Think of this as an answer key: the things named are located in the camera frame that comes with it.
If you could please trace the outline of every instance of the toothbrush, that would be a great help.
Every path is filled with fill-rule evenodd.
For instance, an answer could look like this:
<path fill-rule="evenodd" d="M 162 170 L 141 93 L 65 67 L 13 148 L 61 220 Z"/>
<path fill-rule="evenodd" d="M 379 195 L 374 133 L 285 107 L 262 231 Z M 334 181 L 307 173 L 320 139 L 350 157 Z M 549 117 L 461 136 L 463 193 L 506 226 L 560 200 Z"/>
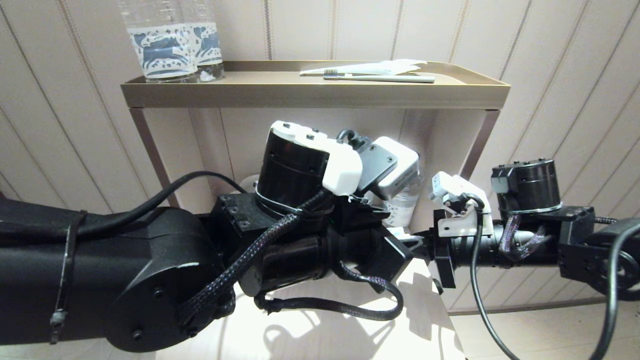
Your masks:
<path fill-rule="evenodd" d="M 433 76 L 412 76 L 412 75 L 358 75 L 340 76 L 338 70 L 327 69 L 324 71 L 325 80 L 360 80 L 360 81 L 393 81 L 398 83 L 433 83 L 436 78 Z"/>

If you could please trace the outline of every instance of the white bottle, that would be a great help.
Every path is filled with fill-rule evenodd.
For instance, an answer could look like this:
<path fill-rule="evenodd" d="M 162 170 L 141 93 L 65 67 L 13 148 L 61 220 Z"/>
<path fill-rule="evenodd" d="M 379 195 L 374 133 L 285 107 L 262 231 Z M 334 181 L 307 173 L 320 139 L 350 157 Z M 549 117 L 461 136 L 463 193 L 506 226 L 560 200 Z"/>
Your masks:
<path fill-rule="evenodd" d="M 388 218 L 382 222 L 389 227 L 408 227 L 413 216 L 413 210 L 418 203 L 418 197 L 422 191 L 424 178 L 421 174 L 409 182 L 402 191 L 400 191 L 393 199 L 383 201 L 383 209 L 391 213 Z"/>
<path fill-rule="evenodd" d="M 196 72 L 178 0 L 118 0 L 118 7 L 148 80 L 184 80 Z"/>
<path fill-rule="evenodd" d="M 190 32 L 191 51 L 198 66 L 200 81 L 222 78 L 224 65 L 212 0 L 180 0 L 180 7 Z"/>

